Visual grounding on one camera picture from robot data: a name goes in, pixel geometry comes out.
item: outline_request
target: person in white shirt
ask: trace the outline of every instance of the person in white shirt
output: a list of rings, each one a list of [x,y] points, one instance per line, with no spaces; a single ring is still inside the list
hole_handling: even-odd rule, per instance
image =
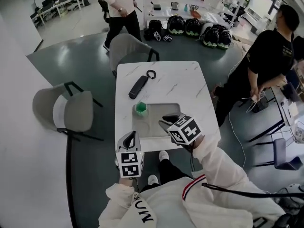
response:
[[[156,176],[150,176],[149,186],[137,193],[132,187],[133,180],[121,178],[106,190],[110,201],[99,217],[99,227],[276,227],[285,212],[272,199],[253,199],[203,186],[208,182],[228,190],[264,194],[249,181],[244,170],[217,147],[218,141],[213,135],[195,140],[193,156],[203,166],[195,180],[175,167],[165,151],[159,154],[161,186]]]
[[[129,34],[141,40],[139,23],[135,12],[135,0],[105,0],[108,3],[110,14],[110,31],[104,42],[104,48],[109,51],[112,39],[119,34],[123,26]]]

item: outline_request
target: gray floor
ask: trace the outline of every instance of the gray floor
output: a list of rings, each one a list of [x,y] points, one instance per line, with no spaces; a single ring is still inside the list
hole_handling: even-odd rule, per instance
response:
[[[76,219],[81,228],[98,227],[98,217],[107,204],[105,189],[116,182],[119,173],[114,165],[114,107],[115,80],[109,68],[109,58],[103,48],[106,34],[90,35],[48,48],[29,55],[29,60],[52,84],[74,81],[85,90],[90,90],[104,108],[95,107],[95,120],[90,133],[105,139],[104,142],[82,139],[73,142],[72,170],[73,195]],[[185,36],[174,36],[173,41],[149,41],[147,44],[159,51],[162,61],[198,61],[209,90],[218,83],[225,83],[231,68],[241,59],[241,49],[231,45],[227,51],[203,47],[199,41]],[[303,183],[304,170],[278,171],[273,166],[252,168],[254,164],[273,158],[271,146],[253,147],[247,141],[280,119],[275,103],[257,114],[245,111],[248,105],[231,111],[235,133],[246,153],[245,171],[261,189],[277,191],[290,183]],[[235,138],[228,119],[220,129],[219,146],[239,165],[244,156]],[[269,141],[267,136],[258,140]],[[182,171],[190,174],[190,155],[183,149],[169,151],[171,161]],[[143,187],[147,177],[157,173],[158,153],[145,155],[144,172],[139,180]]]

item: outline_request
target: black ring handle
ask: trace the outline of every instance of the black ring handle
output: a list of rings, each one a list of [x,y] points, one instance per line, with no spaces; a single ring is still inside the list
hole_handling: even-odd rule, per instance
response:
[[[154,70],[148,70],[148,71],[147,71],[147,77],[150,78],[150,79],[155,79],[155,78],[156,78],[156,72],[155,72]]]

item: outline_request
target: person in white jacket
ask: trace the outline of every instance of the person in white jacket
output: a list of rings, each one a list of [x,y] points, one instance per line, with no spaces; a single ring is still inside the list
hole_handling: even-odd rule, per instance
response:
[[[253,199],[202,186],[208,182],[229,190],[264,193],[217,144],[218,139],[208,135],[195,141],[193,156],[202,164],[203,174],[194,180],[173,166],[165,151],[160,152],[161,186],[155,177],[149,177],[152,185],[137,193],[133,180],[121,178],[106,190],[110,201],[99,217],[99,227],[273,227],[285,212],[272,199]]]

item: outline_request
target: black pants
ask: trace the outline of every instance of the black pants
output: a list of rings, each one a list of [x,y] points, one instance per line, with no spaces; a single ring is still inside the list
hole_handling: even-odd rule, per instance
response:
[[[169,181],[174,181],[177,179],[180,179],[182,177],[189,177],[193,179],[192,177],[188,176],[187,174],[183,173],[180,169],[178,169],[176,166],[174,166],[171,161],[169,160],[162,160],[160,164],[158,165],[158,170],[160,172],[160,177],[161,177],[161,185],[169,182]],[[145,186],[141,192],[159,187],[160,184],[152,184],[152,185],[147,185]]]
[[[216,88],[215,95],[218,96],[219,99],[215,115],[217,116],[219,127],[224,123],[226,116],[237,101],[250,97],[250,89],[242,85],[238,80],[229,79],[228,82],[224,84],[224,87]]]
[[[139,30],[139,23],[137,19],[137,15],[135,10],[130,13],[127,17],[110,17],[110,31],[108,32],[108,35],[106,36],[106,40],[104,42],[104,45],[106,47],[110,47],[110,43],[113,40],[115,36],[119,34],[119,32],[122,30],[123,26],[126,27],[128,33],[130,35],[133,35],[138,40],[142,41],[141,34]]]

